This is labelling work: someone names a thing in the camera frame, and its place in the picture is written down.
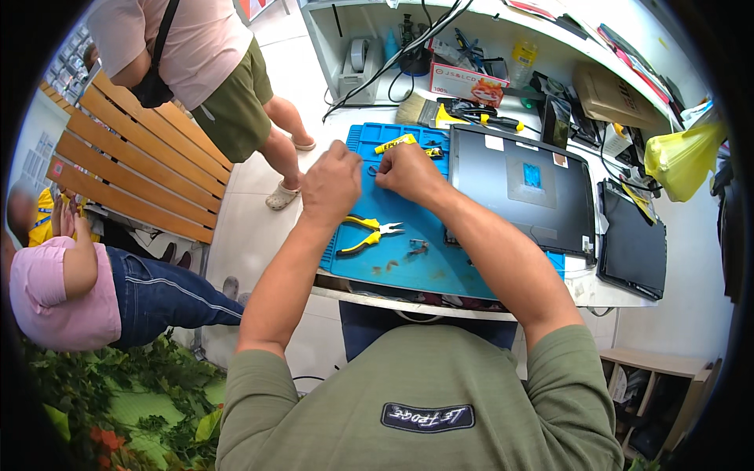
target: bag strap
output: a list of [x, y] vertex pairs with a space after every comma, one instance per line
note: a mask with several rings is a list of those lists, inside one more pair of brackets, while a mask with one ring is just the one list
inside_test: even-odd
[[157, 38], [155, 39], [155, 49], [152, 51], [152, 68], [155, 71], [160, 68], [162, 48], [165, 45], [165, 39], [167, 39], [167, 31], [170, 29], [170, 24], [173, 22], [173, 17], [178, 9], [178, 1], [179, 0], [170, 0], [167, 3], [167, 8], [165, 8], [165, 14], [162, 15], [160, 29], [157, 32]]

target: pink t-shirt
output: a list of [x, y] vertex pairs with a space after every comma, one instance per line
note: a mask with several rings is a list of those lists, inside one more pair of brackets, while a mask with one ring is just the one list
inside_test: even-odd
[[[87, 28], [108, 77], [147, 49], [152, 52], [168, 0], [98, 0]], [[233, 72], [254, 34], [231, 0], [183, 0], [167, 33], [160, 77], [188, 110], [197, 108]]]
[[53, 237], [16, 252], [11, 263], [11, 306], [21, 331], [34, 343], [55, 351], [96, 350], [121, 337], [121, 315], [110, 259], [95, 243], [97, 282], [86, 296], [66, 300], [63, 253], [71, 237]]

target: black crossbody bag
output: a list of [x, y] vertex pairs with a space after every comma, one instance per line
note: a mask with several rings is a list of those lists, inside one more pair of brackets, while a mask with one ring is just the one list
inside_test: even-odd
[[173, 99], [173, 92], [160, 78], [160, 58], [162, 47], [165, 45], [167, 30], [173, 22], [179, 0], [170, 0], [165, 8], [165, 14], [160, 22], [160, 29], [155, 39], [155, 49], [152, 51], [152, 65], [141, 82], [130, 88], [131, 93], [139, 100], [144, 108], [157, 108]]

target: green t-shirt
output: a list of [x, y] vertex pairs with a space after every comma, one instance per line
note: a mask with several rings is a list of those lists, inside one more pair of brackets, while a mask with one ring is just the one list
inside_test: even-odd
[[228, 370], [218, 471], [246, 469], [622, 469], [615, 410], [584, 326], [529, 352], [453, 326], [385, 333], [298, 401], [264, 350]]

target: laptop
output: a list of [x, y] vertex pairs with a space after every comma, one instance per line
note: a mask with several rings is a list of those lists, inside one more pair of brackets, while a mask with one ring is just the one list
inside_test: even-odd
[[[448, 180], [515, 225], [543, 250], [596, 263], [587, 162], [555, 145], [481, 126], [450, 130]], [[446, 242], [454, 243], [446, 233]]]
[[665, 224], [650, 223], [618, 184], [597, 183], [608, 230], [602, 236], [597, 277], [605, 283], [657, 301], [665, 290]]

